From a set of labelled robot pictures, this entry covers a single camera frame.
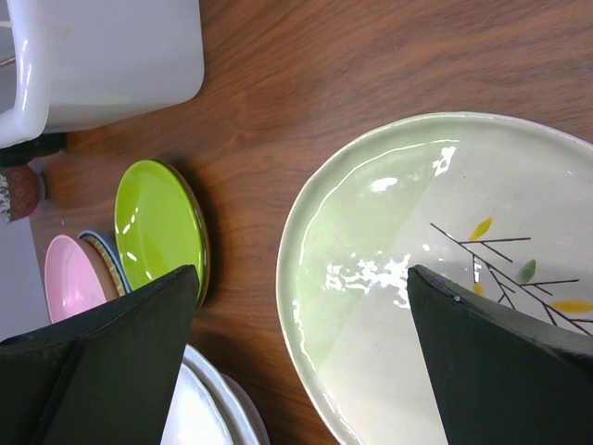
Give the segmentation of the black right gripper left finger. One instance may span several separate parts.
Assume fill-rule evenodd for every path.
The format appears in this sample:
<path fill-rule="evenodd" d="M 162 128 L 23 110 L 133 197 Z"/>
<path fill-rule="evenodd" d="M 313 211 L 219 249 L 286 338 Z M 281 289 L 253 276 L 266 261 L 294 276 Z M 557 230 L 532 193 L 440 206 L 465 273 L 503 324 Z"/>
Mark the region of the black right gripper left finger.
<path fill-rule="evenodd" d="M 184 265 L 1 343 L 4 444 L 158 444 L 199 290 Z"/>

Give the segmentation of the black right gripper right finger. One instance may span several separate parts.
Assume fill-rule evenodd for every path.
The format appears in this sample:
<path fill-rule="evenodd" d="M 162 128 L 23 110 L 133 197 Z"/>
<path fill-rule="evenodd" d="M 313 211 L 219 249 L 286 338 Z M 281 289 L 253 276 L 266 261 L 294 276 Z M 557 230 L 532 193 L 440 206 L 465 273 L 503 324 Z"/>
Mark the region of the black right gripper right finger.
<path fill-rule="evenodd" d="M 589 444 L 592 339 L 416 265 L 407 289 L 450 444 Z"/>

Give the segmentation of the cream green branch plate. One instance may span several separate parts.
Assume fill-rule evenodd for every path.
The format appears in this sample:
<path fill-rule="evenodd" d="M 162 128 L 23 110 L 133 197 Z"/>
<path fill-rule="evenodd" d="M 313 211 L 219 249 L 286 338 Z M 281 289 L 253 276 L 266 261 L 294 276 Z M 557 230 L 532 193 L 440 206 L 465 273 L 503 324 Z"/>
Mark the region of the cream green branch plate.
<path fill-rule="evenodd" d="M 441 112 L 374 129 L 305 183 L 280 243 L 284 341 L 343 444 L 443 444 L 407 292 L 422 264 L 592 333 L 592 145 L 513 117 Z"/>

